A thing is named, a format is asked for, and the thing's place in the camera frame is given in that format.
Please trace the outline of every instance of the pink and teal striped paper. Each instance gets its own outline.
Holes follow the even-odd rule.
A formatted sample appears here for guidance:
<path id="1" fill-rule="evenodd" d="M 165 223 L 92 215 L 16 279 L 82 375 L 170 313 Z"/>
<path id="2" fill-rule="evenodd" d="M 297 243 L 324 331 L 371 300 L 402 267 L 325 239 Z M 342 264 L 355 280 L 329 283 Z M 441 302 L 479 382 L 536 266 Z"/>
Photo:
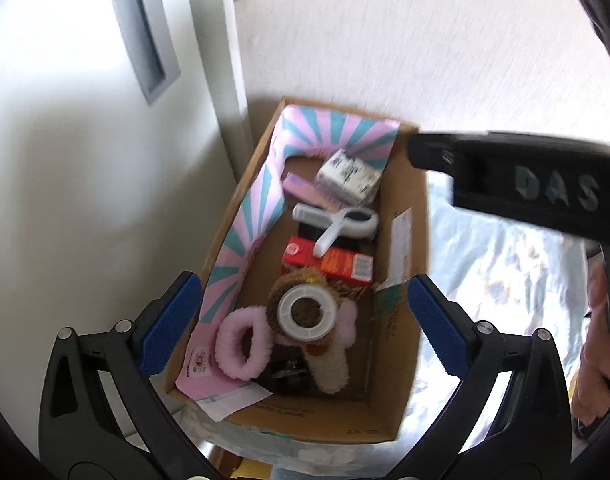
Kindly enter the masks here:
<path id="1" fill-rule="evenodd" d="M 288 105 L 272 134 L 270 150 L 225 237 L 203 295 L 179 390 L 194 400 L 226 394 L 244 383 L 227 377 L 213 358 L 214 340 L 233 308 L 251 259 L 285 208 L 281 175 L 290 156 L 329 157 L 340 148 L 383 170 L 399 130 L 393 120 L 374 120 L 326 108 Z"/>

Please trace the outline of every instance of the textured wallpaper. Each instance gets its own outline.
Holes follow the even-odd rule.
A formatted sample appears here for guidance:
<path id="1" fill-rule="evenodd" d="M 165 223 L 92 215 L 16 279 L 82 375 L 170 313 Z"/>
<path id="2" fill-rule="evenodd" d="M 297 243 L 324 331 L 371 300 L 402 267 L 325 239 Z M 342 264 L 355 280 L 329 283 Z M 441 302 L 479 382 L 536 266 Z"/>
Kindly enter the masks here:
<path id="1" fill-rule="evenodd" d="M 255 136 L 284 94 L 425 130 L 610 142 L 610 58 L 576 0 L 239 0 Z"/>

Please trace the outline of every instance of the cardboard box wall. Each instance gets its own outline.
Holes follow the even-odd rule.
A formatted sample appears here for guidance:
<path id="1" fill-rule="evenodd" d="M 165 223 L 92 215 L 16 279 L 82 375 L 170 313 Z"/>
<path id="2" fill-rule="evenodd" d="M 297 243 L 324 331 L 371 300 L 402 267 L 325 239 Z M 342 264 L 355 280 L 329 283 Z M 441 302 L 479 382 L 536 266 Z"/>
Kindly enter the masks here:
<path id="1" fill-rule="evenodd" d="M 221 227 L 211 243 L 199 275 L 203 283 L 207 283 L 229 226 L 265 161 L 274 126 L 282 110 L 289 104 L 331 108 L 373 119 L 388 118 L 355 108 L 339 108 L 333 104 L 283 99 L 258 143 L 227 207 Z M 411 273 L 427 272 L 429 248 L 425 173 L 415 170 L 409 164 L 405 139 L 417 132 L 415 126 L 401 124 L 383 174 L 379 197 L 381 225 L 375 247 L 374 271 L 377 282 L 383 282 L 387 277 L 391 221 L 408 208 L 411 208 L 413 215 Z M 305 157 L 289 158 L 285 172 L 294 171 L 311 178 L 322 162 Z M 250 265 L 236 302 L 237 308 L 265 303 L 269 289 L 280 276 L 281 255 L 287 240 L 296 231 L 297 224 L 291 220 L 288 210 L 267 234 Z M 407 307 L 405 287 L 405 284 L 400 285 L 394 295 L 391 290 L 376 294 L 368 291 L 361 298 L 357 333 L 359 336 L 368 334 L 371 340 L 366 347 L 361 346 L 357 340 L 359 346 L 350 349 L 348 353 L 351 384 L 342 392 L 340 397 L 344 398 L 282 397 L 274 394 L 233 413 L 225 420 L 239 426 L 289 435 L 305 442 L 373 444 L 396 439 L 414 380 L 420 339 L 420 328 Z M 388 301 L 384 301 L 383 294 L 387 294 Z M 168 364 L 165 383 L 169 394 L 188 402 L 192 400 L 176 389 L 175 380 L 181 371 L 185 348 L 194 325 L 195 319 L 178 342 Z"/>

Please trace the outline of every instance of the white door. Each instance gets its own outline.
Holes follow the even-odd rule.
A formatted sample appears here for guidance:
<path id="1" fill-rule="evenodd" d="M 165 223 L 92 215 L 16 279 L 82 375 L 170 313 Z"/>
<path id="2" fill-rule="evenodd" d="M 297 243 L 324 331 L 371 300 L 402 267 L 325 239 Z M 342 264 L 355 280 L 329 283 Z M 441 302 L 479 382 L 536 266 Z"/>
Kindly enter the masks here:
<path id="1" fill-rule="evenodd" d="M 198 271 L 235 187 L 189 0 L 162 2 L 179 76 L 148 104 L 112 0 L 0 0 L 0 410 L 34 453 L 57 331 Z"/>

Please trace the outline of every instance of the red carton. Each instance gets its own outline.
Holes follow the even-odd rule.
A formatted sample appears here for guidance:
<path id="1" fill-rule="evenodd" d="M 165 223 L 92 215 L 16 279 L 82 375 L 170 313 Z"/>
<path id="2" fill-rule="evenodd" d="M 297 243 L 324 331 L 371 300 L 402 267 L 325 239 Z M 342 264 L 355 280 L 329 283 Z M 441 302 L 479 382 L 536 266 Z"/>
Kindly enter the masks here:
<path id="1" fill-rule="evenodd" d="M 316 267 L 341 296 L 357 300 L 373 281 L 374 259 L 367 254 L 330 247 L 322 258 L 314 256 L 314 242 L 293 236 L 283 253 L 283 273 Z"/>

